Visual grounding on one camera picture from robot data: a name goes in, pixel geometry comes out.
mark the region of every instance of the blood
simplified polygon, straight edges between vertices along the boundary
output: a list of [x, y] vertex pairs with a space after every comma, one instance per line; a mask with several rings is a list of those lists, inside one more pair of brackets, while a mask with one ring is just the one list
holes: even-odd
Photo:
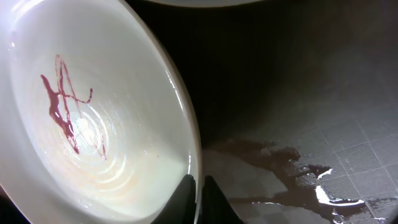
[[286, 192], [275, 194], [273, 197], [229, 198], [230, 203], [274, 203], [302, 207], [319, 214], [331, 223], [346, 221], [347, 218], [358, 214], [371, 216], [366, 204], [359, 200], [336, 198], [337, 200], [330, 199], [328, 203], [320, 203], [315, 191], [319, 186], [318, 178], [331, 167], [302, 163], [301, 155], [296, 148], [272, 150], [275, 145], [274, 142], [229, 140], [227, 143], [215, 144], [209, 148], [231, 154], [254, 167], [273, 172], [287, 188]]
[[98, 155], [100, 155], [106, 161], [106, 150], [105, 150], [104, 138], [102, 136], [101, 136], [101, 144], [102, 144], [102, 153], [98, 148], [97, 143], [94, 144], [94, 147], [97, 149]]
[[[56, 122], [56, 124], [62, 128], [62, 131], [63, 131], [64, 135], [67, 137], [68, 142], [71, 145], [71, 147], [73, 148], [73, 150], [77, 154], [79, 154], [79, 148], [76, 143], [75, 132], [73, 131], [72, 121], [70, 119], [70, 111], [69, 111], [69, 107], [68, 107], [68, 103], [67, 103], [67, 98], [72, 98], [75, 101], [77, 110], [81, 117], [79, 103], [84, 103], [84, 104], [90, 103], [90, 101], [93, 97], [93, 89], [90, 88], [90, 96], [88, 97], [87, 101], [79, 100], [76, 97], [75, 91], [72, 87], [72, 83], [69, 78], [69, 72], [68, 72], [67, 65], [65, 64], [65, 62], [62, 60], [61, 56], [59, 56], [59, 55], [55, 56], [55, 73], [57, 74], [57, 86], [58, 86], [57, 91], [53, 91], [51, 89], [50, 83], [47, 80], [47, 78], [44, 75], [40, 75], [43, 79], [44, 87], [47, 90], [47, 93], [49, 94], [49, 99], [50, 99], [49, 114], [50, 114], [51, 118]], [[65, 92], [65, 89], [63, 86], [64, 75], [66, 78], [66, 82], [68, 83], [68, 86], [72, 93], [71, 95], [66, 94], [66, 92]], [[62, 97], [63, 107], [66, 111], [65, 119], [63, 118], [63, 116], [59, 110], [59, 104], [60, 104], [60, 100], [58, 98], [59, 96]], [[102, 145], [103, 145], [103, 155], [102, 156], [105, 157], [105, 159], [106, 159], [106, 156], [105, 156], [106, 150], [105, 150], [105, 145], [104, 145], [103, 140], [102, 140]]]

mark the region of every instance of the ceramic bowl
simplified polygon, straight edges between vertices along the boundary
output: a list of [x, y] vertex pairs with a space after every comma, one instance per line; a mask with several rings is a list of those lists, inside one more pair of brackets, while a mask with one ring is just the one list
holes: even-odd
[[2, 4], [0, 184], [29, 221], [148, 223], [200, 189], [187, 92], [125, 2]]
[[262, 0], [148, 0], [159, 4], [180, 7], [226, 7]]

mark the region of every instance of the dark background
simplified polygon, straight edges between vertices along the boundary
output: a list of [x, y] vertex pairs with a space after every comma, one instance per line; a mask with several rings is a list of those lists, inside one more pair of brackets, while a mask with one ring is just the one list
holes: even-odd
[[195, 108], [202, 144], [226, 136], [273, 88], [299, 1], [194, 9], [128, 1], [175, 62]]

